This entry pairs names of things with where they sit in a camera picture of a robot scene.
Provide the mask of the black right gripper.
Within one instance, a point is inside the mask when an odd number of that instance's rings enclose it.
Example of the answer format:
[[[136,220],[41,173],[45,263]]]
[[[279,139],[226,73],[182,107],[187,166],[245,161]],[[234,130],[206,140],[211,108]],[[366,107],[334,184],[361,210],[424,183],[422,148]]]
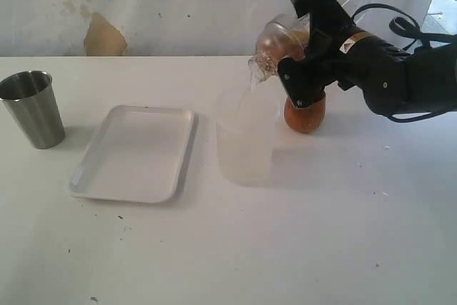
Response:
[[[331,29],[327,32],[315,29],[311,32],[304,58],[320,57],[324,60],[329,60],[338,82],[343,83],[345,86],[357,86],[365,89],[368,85],[367,67],[363,64],[349,61],[347,56],[340,51],[343,42],[356,32],[355,23],[349,23],[342,29]]]

